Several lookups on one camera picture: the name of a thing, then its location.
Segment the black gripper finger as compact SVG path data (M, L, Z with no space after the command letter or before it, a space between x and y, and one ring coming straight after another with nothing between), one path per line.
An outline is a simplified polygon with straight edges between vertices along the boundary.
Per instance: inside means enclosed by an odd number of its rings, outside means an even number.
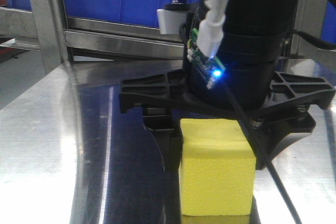
M181 161L182 132L168 108L143 107L144 128L149 131L161 154L165 172L177 172Z

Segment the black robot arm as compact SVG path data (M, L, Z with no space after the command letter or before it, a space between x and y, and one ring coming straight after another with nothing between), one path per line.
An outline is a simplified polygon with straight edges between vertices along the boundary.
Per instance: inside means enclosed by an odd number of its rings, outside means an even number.
M332 50L335 44L294 29L297 5L298 0L229 0L224 37L217 54L206 59L196 35L210 7L200 0L180 26L183 67L121 82L120 111L142 107L144 125L154 136L165 170L178 169L186 141L173 109L238 120L247 135L255 134L248 142L257 169L293 143L290 134L312 132L309 106L326 109L335 88L321 77L278 72L276 64L293 34L320 49Z

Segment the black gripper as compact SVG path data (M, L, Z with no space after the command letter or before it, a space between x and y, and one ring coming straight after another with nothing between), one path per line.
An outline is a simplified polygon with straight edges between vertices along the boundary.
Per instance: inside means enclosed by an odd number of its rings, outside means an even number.
M140 106L145 127L150 130L176 128L172 110L218 119L241 120L244 134L262 170L282 151L309 136L316 122L307 110L317 105L325 110L335 96L335 88L320 77L304 77L274 72L266 96L261 100L259 81L251 88L234 81L232 95L241 106L235 111L225 92L228 77L221 73L208 78L197 71L174 70L120 84L120 112Z

